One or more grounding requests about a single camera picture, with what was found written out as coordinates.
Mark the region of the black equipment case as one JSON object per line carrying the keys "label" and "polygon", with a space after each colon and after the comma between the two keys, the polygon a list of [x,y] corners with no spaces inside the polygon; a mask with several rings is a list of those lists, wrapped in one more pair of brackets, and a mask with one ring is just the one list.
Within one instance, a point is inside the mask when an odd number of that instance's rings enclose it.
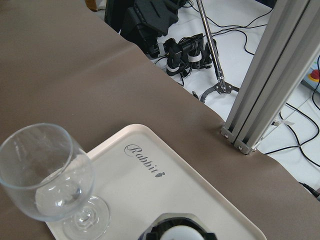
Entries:
{"label": "black equipment case", "polygon": [[108,0],[104,22],[144,54],[157,58],[165,54],[158,38],[175,24],[184,0]]}

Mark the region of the aluminium frame post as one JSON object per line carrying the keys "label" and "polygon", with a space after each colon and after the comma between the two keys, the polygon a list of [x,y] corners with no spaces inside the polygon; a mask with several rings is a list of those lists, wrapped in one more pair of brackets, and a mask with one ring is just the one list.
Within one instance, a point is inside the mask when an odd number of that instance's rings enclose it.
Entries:
{"label": "aluminium frame post", "polygon": [[279,0],[221,133],[247,155],[320,52],[320,3]]}

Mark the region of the tea bottle white cap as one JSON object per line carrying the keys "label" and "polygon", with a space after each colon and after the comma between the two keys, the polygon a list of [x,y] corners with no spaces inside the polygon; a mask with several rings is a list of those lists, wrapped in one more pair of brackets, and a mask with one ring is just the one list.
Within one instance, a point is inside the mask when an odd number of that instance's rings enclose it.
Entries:
{"label": "tea bottle white cap", "polygon": [[139,236],[140,240],[216,240],[216,234],[192,213],[163,213]]}

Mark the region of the metal grabber stick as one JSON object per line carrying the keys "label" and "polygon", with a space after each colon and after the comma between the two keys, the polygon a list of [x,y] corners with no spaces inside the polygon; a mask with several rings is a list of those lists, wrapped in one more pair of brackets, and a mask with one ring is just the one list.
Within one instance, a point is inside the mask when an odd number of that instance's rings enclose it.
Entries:
{"label": "metal grabber stick", "polygon": [[196,0],[196,4],[198,6],[198,11],[199,11],[201,19],[202,19],[203,27],[205,30],[205,35],[207,38],[208,49],[210,50],[210,55],[211,55],[211,59],[212,59],[212,63],[213,63],[214,69],[215,69],[215,75],[216,75],[216,79],[217,79],[217,84],[208,88],[201,95],[200,101],[205,103],[207,96],[212,92],[217,92],[220,95],[226,95],[226,94],[230,94],[232,91],[239,92],[240,89],[236,86],[231,85],[230,83],[225,82],[225,76],[224,76],[220,61],[219,61],[217,47],[215,45],[215,42],[214,42],[212,34],[211,34],[210,26],[209,26],[209,23],[207,20],[207,16],[206,16],[206,13],[204,10],[203,3],[201,0]]}

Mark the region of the clear wine glass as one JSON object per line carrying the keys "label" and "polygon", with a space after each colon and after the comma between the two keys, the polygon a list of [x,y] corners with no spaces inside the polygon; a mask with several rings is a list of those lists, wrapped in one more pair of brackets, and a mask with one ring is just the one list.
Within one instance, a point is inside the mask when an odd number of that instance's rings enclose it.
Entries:
{"label": "clear wine glass", "polygon": [[90,158],[61,126],[36,123],[0,146],[0,183],[14,204],[42,222],[61,222],[70,240],[97,240],[110,223],[110,209],[93,195]]}

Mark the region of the cream rabbit tray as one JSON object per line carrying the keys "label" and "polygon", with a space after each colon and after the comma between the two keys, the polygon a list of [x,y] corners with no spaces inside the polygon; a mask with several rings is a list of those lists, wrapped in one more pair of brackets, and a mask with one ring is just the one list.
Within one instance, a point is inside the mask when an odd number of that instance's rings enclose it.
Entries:
{"label": "cream rabbit tray", "polygon": [[132,124],[88,152],[110,222],[104,240],[139,240],[164,213],[190,213],[216,240],[265,235],[148,127]]}

